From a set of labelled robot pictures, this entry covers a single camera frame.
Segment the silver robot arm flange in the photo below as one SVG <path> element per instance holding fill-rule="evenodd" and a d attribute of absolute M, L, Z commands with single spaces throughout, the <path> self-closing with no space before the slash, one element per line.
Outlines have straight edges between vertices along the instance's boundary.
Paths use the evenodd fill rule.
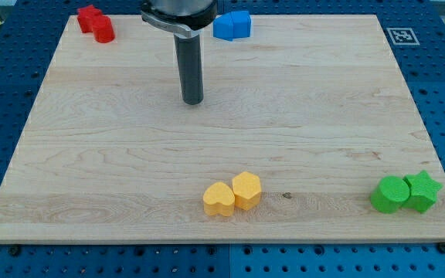
<path fill-rule="evenodd" d="M 217 8 L 217 0 L 144 0 L 141 18 L 157 29 L 191 39 L 213 22 Z"/>

